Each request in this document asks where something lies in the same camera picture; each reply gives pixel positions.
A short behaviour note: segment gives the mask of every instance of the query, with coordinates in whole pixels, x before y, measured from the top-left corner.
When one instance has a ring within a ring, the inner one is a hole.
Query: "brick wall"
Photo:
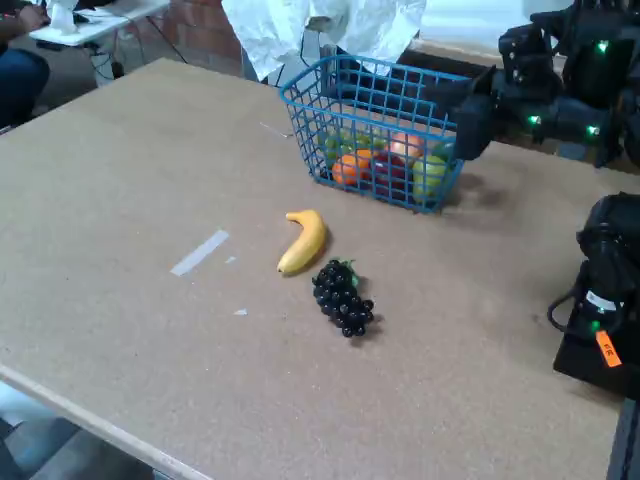
[[[240,63],[240,43],[222,9],[221,0],[172,0],[154,23],[178,48],[214,54]],[[139,24],[145,43],[161,42],[147,22]]]

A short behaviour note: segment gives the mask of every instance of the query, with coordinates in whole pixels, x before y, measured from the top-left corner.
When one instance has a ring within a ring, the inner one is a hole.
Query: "black grapes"
[[[365,325],[373,320],[373,302],[358,296],[353,277],[349,262],[333,259],[313,278],[313,296],[322,313],[347,338],[364,335]]]

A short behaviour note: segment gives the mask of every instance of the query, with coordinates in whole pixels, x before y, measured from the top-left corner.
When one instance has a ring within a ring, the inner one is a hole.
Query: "yellow banana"
[[[324,247],[327,229],[315,210],[287,213],[287,220],[302,225],[302,233],[278,263],[278,271],[290,275],[302,270]]]

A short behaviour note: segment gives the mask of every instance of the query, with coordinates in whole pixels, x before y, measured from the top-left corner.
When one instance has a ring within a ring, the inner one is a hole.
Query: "white tape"
[[[181,277],[185,273],[191,271],[193,267],[204,260],[207,255],[224,243],[229,238],[229,234],[224,230],[218,230],[206,242],[196,248],[189,255],[184,257],[180,263],[171,269],[171,273]]]
[[[587,301],[590,304],[595,305],[598,308],[601,308],[602,310],[608,310],[609,312],[616,311],[616,304],[614,302],[596,295],[591,290],[587,292]],[[620,306],[621,307],[624,306],[624,302],[620,302]]]

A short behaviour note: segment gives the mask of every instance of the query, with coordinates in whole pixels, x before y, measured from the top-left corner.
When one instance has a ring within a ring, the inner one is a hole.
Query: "orange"
[[[343,185],[356,185],[359,179],[369,176],[369,160],[372,156],[373,152],[367,149],[343,155],[331,167],[333,179]]]

